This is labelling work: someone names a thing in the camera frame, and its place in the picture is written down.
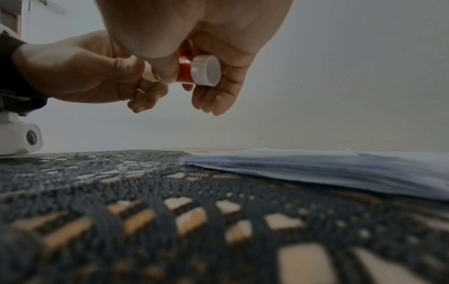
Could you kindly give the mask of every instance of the woven mat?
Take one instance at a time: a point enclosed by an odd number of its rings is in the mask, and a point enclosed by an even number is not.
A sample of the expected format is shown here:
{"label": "woven mat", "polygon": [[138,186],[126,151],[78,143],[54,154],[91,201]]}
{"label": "woven mat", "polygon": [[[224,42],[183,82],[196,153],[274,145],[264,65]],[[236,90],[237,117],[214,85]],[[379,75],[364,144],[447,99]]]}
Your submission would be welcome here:
{"label": "woven mat", "polygon": [[1,283],[447,283],[447,204],[180,165],[0,160]]}

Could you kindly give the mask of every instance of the white paper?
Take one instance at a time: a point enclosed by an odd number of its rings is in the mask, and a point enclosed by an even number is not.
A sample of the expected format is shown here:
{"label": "white paper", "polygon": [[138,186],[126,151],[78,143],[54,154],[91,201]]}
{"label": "white paper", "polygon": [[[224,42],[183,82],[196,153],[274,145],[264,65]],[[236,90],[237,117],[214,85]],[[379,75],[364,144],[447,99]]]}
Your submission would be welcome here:
{"label": "white paper", "polygon": [[442,153],[264,148],[193,153],[182,161],[199,167],[286,181],[449,200],[449,155]]}

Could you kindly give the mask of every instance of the person's right hand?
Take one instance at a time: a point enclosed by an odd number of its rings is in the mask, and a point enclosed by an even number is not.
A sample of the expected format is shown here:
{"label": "person's right hand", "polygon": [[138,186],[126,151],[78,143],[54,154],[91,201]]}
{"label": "person's right hand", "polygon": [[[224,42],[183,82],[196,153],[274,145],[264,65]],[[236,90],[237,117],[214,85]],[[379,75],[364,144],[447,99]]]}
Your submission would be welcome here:
{"label": "person's right hand", "polygon": [[292,0],[96,0],[110,36],[148,61],[162,81],[179,72],[177,50],[217,56],[223,76],[216,87],[196,86],[192,104],[218,116],[237,99],[260,49],[281,26]]}

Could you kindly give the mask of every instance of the bottle cap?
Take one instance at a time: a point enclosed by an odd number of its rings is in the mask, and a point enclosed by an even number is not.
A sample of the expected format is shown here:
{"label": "bottle cap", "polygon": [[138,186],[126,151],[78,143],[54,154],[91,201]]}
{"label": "bottle cap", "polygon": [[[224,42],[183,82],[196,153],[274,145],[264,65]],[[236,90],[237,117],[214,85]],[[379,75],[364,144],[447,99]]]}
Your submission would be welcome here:
{"label": "bottle cap", "polygon": [[146,61],[145,61],[145,71],[142,74],[142,78],[144,78],[147,81],[153,81],[153,82],[159,81],[157,78],[154,77],[153,69],[152,69],[150,63],[148,63]]}
{"label": "bottle cap", "polygon": [[190,71],[193,81],[199,86],[215,87],[221,79],[220,60],[213,55],[193,58]]}

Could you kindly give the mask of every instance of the white wall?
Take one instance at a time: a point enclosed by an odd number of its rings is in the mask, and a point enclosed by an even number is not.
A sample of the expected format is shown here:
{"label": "white wall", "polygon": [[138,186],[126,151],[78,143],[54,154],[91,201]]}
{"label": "white wall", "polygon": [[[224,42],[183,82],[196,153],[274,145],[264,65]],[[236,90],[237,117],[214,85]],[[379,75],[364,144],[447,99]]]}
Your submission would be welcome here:
{"label": "white wall", "polygon": [[[33,6],[29,40],[102,28],[93,0]],[[178,86],[144,114],[51,101],[30,115],[45,152],[195,148],[449,151],[449,1],[296,0],[236,105],[213,117]]]}

